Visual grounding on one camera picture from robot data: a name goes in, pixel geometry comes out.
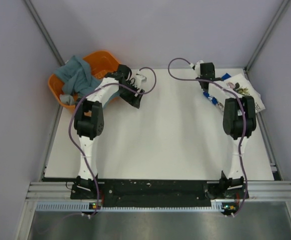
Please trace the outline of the white t shirt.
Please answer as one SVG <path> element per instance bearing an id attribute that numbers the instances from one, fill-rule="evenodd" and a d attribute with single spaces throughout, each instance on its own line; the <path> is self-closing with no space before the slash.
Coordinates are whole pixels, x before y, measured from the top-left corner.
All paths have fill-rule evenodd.
<path id="1" fill-rule="evenodd" d="M 234 76 L 226 73 L 221 77 L 221 81 L 227 86 L 227 88 L 236 92 L 238 96 L 253 97 L 256 113 L 259 113 L 266 109 L 261 99 L 261 95 L 253 88 L 252 84 L 246 79 L 246 77 L 242 73 Z"/>

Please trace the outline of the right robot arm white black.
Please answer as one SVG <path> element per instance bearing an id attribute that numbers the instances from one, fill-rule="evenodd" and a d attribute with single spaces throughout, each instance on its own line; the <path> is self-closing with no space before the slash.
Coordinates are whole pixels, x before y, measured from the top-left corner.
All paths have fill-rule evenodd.
<path id="1" fill-rule="evenodd" d="M 245 192 L 247 174 L 244 168 L 244 151 L 257 127 L 255 99 L 244 96 L 216 77 L 212 62 L 200 62 L 198 77 L 203 95 L 222 113 L 222 128 L 229 136 L 226 167 L 218 183 L 209 185 L 207 196 L 211 199 L 230 198 L 237 190 Z"/>

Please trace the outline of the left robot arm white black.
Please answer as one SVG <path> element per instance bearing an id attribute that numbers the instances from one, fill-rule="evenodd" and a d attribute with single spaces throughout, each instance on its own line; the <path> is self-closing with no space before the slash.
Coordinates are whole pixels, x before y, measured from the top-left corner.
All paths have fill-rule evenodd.
<path id="1" fill-rule="evenodd" d="M 138 71 L 130 78 L 131 69 L 120 64 L 116 71 L 108 72 L 102 79 L 96 92 L 77 103 L 78 109 L 74 116 L 74 129 L 80 143 L 80 168 L 77 179 L 81 192 L 87 198 L 98 195 L 99 186 L 93 183 L 98 175 L 97 170 L 97 142 L 105 123 L 103 109 L 114 98 L 120 97 L 132 107 L 139 109 L 142 94 L 145 92 L 141 85 L 147 78 Z"/>

